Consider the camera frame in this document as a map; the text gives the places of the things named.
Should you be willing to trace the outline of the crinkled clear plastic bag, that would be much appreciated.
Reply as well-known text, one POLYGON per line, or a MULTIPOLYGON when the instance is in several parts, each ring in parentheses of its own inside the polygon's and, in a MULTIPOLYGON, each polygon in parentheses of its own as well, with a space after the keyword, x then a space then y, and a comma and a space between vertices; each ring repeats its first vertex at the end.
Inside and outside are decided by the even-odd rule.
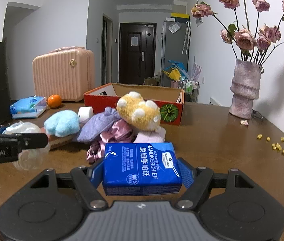
POLYGON ((48 136, 40 127, 30 122, 19 121, 7 127, 2 134, 22 135, 22 150, 18 154, 18 160, 13 162, 18 170, 39 169, 51 149, 48 136))

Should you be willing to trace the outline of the blue handkerchief tissue pack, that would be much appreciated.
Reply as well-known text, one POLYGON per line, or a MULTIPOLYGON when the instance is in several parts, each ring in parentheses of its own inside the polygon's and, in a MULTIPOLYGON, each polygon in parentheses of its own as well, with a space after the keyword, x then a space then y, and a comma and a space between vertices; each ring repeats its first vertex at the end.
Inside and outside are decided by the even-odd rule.
POLYGON ((108 196, 173 194, 182 186, 172 143, 107 143, 103 166, 108 196))

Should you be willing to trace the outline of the pink layered sponge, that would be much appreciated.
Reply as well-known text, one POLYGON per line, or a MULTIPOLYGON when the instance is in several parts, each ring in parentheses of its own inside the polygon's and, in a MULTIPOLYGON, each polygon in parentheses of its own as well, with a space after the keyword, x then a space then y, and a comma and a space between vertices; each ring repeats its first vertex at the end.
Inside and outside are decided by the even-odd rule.
POLYGON ((62 146, 65 146, 65 145, 71 143, 73 141, 73 138, 75 138, 76 135, 77 135, 77 133, 75 133, 75 134, 71 134, 69 136, 60 138, 60 137, 57 137, 55 135, 47 134, 44 127, 41 127, 40 129, 41 129, 41 132, 45 133, 46 136, 49 139, 47 147, 49 146, 50 150, 57 149, 58 147, 62 147, 62 146))

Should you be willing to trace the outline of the lilac fluffy towel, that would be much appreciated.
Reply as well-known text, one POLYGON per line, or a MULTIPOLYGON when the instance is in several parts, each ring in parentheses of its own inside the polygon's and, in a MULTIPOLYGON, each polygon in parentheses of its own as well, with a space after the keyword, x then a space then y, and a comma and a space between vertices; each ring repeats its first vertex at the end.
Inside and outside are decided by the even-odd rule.
POLYGON ((166 130, 158 127, 156 131, 139 131, 134 143, 163 143, 165 141, 166 130))

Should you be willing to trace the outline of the light blue plush toy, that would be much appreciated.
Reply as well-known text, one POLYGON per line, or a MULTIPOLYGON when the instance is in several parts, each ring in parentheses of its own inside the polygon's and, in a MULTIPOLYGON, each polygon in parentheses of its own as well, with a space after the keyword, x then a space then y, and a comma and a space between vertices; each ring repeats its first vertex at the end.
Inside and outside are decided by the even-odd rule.
POLYGON ((73 110, 62 110, 44 122, 44 128, 48 135, 58 138, 67 137, 80 131, 79 116, 73 110))

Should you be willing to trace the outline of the purple satin scrunchie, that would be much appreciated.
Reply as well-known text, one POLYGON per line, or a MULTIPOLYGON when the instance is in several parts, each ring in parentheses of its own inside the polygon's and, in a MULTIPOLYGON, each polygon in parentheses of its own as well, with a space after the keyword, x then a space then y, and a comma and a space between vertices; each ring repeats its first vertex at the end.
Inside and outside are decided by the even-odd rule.
POLYGON ((104 157, 107 143, 131 143, 134 139, 134 129, 125 120, 116 121, 109 130, 102 132, 94 140, 86 154, 89 164, 97 162, 104 157))

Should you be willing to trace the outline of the purple fabric pouch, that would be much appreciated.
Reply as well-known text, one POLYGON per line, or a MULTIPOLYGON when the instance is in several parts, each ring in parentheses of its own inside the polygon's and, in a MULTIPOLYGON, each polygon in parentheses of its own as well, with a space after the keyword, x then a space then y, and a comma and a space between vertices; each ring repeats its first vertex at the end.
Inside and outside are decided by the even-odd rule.
POLYGON ((104 112, 95 114, 88 120, 73 141, 90 143, 96 140, 102 132, 109 130, 113 123, 120 119, 121 117, 115 108, 106 107, 104 112))

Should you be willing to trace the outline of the yellow white plush toy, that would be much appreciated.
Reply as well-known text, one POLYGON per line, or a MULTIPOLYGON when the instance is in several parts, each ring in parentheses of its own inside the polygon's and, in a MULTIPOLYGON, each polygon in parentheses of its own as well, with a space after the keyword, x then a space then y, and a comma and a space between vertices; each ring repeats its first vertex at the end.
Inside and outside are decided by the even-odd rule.
POLYGON ((158 105, 152 100, 145 101, 135 91, 121 97, 116 109, 122 119, 141 131, 158 132, 160 128, 161 115, 158 105))

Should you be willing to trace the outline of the white cylinder sponge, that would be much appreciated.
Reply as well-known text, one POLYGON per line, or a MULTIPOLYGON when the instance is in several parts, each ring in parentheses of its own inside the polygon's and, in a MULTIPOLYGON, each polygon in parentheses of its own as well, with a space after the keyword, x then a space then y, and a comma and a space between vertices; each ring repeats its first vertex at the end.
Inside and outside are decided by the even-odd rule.
POLYGON ((86 124, 93 116, 94 111, 92 107, 80 107, 78 110, 79 122, 86 124))

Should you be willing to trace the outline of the blue wet wipes pack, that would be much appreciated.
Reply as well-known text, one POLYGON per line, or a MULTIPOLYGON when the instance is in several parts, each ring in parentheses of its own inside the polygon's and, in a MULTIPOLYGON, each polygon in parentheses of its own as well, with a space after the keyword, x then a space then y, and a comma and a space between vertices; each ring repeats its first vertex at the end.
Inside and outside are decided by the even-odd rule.
POLYGON ((35 119, 46 109, 46 98, 41 96, 22 98, 10 106, 13 119, 35 119))

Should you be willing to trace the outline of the fallen rose petal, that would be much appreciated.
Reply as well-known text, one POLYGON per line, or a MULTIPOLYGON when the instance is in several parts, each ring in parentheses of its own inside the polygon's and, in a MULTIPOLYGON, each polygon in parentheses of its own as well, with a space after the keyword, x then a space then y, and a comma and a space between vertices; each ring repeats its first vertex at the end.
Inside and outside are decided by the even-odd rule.
POLYGON ((240 120, 240 124, 243 126, 249 126, 249 122, 247 120, 240 120))

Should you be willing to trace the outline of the orange fruit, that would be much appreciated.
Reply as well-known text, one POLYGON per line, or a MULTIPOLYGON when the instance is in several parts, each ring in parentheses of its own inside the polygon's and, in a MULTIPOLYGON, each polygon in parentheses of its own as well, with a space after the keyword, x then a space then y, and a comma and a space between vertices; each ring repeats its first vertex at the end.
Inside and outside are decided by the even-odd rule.
POLYGON ((62 98, 58 94, 51 95, 47 99, 47 105, 52 109, 59 108, 61 104, 62 104, 62 98))

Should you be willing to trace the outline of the scattered yellow crumbs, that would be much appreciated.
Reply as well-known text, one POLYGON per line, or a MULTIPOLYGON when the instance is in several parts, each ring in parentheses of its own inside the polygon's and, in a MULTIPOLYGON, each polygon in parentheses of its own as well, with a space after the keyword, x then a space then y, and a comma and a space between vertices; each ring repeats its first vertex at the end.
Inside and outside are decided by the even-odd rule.
POLYGON ((270 137, 266 137, 265 141, 271 144, 271 147, 274 151, 281 153, 284 156, 284 148, 282 147, 282 143, 284 143, 284 137, 280 138, 280 142, 272 142, 270 137))

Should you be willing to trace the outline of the red cardboard pumpkin box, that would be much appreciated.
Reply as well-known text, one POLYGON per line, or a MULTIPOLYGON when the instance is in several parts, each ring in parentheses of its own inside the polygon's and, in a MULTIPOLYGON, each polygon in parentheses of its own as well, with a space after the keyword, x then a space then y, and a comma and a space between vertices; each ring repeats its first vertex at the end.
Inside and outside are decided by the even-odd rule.
POLYGON ((118 100, 131 91, 144 100, 153 100, 160 108, 161 123, 180 125, 184 105, 184 90, 149 85, 108 83, 84 93, 84 104, 92 107, 95 114, 106 107, 115 108, 118 100))

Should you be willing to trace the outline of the pink textured vase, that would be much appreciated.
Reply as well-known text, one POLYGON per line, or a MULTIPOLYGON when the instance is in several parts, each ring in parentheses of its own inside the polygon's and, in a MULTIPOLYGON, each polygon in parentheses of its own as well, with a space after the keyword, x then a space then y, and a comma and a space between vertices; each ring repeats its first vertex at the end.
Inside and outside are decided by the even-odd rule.
POLYGON ((241 119, 250 119, 253 101, 259 98, 262 66, 251 61, 237 59, 230 90, 233 93, 229 112, 241 119))

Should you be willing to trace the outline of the pink ribbed suitcase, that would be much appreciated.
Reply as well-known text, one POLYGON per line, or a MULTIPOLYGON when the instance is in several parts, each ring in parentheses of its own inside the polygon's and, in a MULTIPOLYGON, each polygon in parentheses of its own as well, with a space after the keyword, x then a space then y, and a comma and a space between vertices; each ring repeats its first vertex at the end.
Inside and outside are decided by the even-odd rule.
POLYGON ((35 95, 59 95, 63 101, 81 101, 95 87, 94 53, 84 47, 62 47, 32 62, 35 95))

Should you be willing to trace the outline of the yellow bag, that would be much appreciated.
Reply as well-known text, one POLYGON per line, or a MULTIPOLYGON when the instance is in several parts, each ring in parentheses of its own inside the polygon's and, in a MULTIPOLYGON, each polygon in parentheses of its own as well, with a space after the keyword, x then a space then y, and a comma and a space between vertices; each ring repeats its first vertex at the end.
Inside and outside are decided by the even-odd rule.
POLYGON ((170 67, 167 70, 163 70, 162 73, 169 77, 170 80, 175 82, 179 81, 182 76, 176 67, 170 67))

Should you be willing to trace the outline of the dried pink roses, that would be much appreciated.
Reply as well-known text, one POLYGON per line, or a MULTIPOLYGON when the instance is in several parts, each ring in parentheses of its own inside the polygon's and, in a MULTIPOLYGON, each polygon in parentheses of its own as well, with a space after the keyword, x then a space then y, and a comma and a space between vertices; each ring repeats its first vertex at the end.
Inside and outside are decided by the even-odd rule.
POLYGON ((284 59, 284 0, 189 0, 195 31, 208 58, 246 60, 265 66, 284 59))

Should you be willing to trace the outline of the grey refrigerator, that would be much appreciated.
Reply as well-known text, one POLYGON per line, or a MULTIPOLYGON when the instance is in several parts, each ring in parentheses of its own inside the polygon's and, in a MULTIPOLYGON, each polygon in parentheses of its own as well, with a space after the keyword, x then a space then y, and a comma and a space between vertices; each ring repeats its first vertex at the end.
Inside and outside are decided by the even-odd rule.
POLYGON ((162 29, 162 59, 161 81, 162 87, 170 87, 169 77, 163 71, 170 72, 172 61, 182 63, 188 71, 190 20, 184 17, 171 17, 163 22, 162 29))

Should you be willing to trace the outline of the dark entrance door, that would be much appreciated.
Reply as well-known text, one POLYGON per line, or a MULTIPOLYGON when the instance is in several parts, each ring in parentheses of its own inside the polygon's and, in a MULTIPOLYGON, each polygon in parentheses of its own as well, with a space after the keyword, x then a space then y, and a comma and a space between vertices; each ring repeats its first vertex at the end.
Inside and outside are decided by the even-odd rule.
POLYGON ((156 63, 156 23, 121 23, 118 82, 142 85, 156 63))

